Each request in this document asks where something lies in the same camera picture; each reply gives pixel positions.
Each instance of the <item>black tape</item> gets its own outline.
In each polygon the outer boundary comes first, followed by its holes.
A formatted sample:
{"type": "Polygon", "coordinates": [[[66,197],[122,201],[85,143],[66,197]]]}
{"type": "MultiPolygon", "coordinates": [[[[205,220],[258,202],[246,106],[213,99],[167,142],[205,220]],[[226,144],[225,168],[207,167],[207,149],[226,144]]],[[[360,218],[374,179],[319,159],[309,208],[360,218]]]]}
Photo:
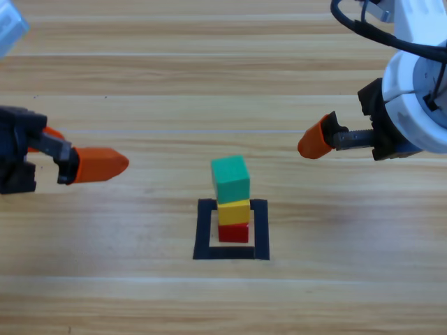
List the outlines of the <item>black tape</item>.
{"type": "Polygon", "coordinates": [[[254,211],[254,257],[257,260],[270,260],[267,200],[251,200],[250,204],[254,211]]]}
{"type": "Polygon", "coordinates": [[[194,260],[270,260],[267,200],[250,200],[254,211],[255,246],[210,246],[211,214],[217,210],[214,199],[199,199],[197,206],[194,260]]]}

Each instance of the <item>stacked blocks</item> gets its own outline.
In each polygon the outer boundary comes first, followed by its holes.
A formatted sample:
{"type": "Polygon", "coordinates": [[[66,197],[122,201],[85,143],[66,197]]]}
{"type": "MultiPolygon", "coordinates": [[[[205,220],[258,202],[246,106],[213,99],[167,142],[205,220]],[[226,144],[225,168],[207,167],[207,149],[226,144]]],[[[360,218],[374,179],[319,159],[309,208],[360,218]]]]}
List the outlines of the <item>stacked blocks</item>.
{"type": "Polygon", "coordinates": [[[211,162],[217,198],[219,241],[248,243],[250,220],[250,176],[242,156],[211,162]]]}

